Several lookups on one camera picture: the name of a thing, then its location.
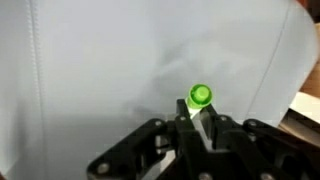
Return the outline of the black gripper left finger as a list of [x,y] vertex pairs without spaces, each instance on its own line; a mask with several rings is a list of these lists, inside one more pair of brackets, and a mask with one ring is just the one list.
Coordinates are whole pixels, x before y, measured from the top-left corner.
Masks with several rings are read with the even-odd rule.
[[86,169],[88,180],[142,180],[169,151],[176,158],[156,180],[192,180],[196,165],[209,155],[200,132],[191,121],[187,104],[176,101],[171,120],[153,118],[99,155]]

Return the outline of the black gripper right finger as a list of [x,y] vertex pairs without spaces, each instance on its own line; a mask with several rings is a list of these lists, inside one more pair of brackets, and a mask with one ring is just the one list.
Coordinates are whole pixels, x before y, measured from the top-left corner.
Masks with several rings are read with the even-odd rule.
[[254,180],[320,180],[320,151],[257,119],[242,124],[211,106],[200,111],[211,148],[234,153]]

